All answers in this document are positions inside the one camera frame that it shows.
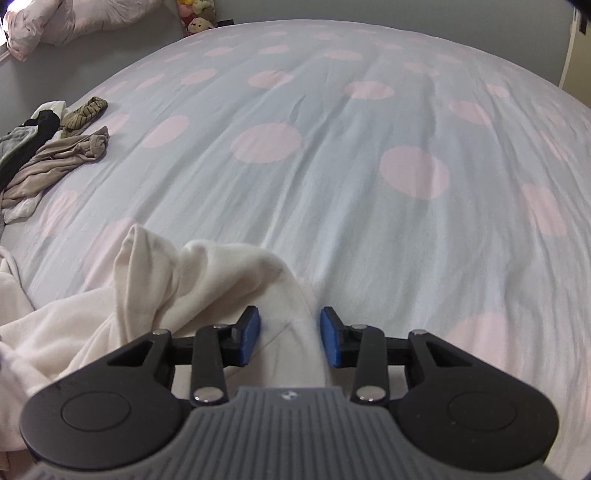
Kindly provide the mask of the grey garment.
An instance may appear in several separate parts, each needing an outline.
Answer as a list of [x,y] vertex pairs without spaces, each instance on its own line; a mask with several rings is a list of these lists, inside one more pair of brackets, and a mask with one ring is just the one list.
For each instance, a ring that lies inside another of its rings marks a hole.
[[1,167],[19,169],[28,162],[38,149],[39,127],[18,126],[1,137]]

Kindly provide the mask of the black wall outlet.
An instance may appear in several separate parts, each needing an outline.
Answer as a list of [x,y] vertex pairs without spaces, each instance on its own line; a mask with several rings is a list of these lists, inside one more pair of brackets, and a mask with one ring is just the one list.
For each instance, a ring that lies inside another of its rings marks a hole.
[[228,19],[228,20],[219,20],[217,22],[217,27],[225,27],[225,26],[232,26],[235,25],[235,20]]

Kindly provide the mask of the black garment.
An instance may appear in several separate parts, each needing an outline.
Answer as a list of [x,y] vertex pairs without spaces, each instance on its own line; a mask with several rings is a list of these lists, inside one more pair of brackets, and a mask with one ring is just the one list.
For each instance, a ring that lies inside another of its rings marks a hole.
[[1,189],[4,190],[19,169],[57,132],[60,118],[52,110],[42,110],[1,137]]

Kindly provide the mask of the polka dot bed sheet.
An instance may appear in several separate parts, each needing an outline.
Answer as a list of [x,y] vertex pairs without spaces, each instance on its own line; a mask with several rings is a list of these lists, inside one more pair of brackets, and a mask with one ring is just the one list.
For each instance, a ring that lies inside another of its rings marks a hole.
[[8,226],[34,309],[106,287],[129,229],[245,244],[322,307],[425,329],[543,391],[590,469],[590,112],[503,59],[345,22],[242,24],[97,89],[104,157]]

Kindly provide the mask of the striped olive garment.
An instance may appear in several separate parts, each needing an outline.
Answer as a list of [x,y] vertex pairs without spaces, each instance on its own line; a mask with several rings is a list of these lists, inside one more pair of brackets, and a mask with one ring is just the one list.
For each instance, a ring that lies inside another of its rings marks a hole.
[[108,102],[98,96],[93,96],[76,110],[66,114],[60,123],[63,130],[76,132],[92,123],[107,109]]

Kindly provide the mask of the beige brown garment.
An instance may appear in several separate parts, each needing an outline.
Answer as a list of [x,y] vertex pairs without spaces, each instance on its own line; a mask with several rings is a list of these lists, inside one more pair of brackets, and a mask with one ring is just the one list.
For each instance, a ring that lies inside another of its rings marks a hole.
[[88,135],[47,142],[24,164],[1,195],[1,207],[11,208],[44,193],[64,176],[86,163],[101,160],[107,150],[107,126]]

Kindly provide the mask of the plush toy tube holder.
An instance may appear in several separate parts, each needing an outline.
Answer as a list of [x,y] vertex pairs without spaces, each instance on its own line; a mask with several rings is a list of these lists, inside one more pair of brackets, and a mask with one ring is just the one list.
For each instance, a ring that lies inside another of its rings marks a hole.
[[213,0],[177,0],[176,8],[186,36],[217,27]]

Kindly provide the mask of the cream room door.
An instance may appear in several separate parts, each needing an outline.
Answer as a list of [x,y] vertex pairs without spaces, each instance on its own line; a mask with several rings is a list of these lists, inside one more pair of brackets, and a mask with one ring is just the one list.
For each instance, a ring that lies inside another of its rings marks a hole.
[[578,10],[573,13],[559,87],[574,97],[590,95],[590,21]]

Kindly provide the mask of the white long sleeve shirt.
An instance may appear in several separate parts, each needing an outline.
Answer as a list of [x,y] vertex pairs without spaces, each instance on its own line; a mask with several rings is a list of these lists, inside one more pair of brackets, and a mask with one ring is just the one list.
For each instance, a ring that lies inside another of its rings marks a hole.
[[325,387],[318,323],[287,264],[245,244],[195,240],[181,248],[133,226],[114,260],[111,283],[34,309],[8,251],[1,254],[1,450],[24,447],[26,401],[55,380],[149,333],[186,337],[200,327],[259,309],[262,330],[231,388]]

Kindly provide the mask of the small white cloth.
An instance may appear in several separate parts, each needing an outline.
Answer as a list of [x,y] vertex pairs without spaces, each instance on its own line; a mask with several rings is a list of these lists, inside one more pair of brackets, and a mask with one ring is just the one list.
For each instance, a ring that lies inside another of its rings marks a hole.
[[2,209],[3,220],[5,224],[11,224],[16,221],[28,219],[35,212],[38,204],[43,197],[40,192],[34,197],[25,198],[16,205]]

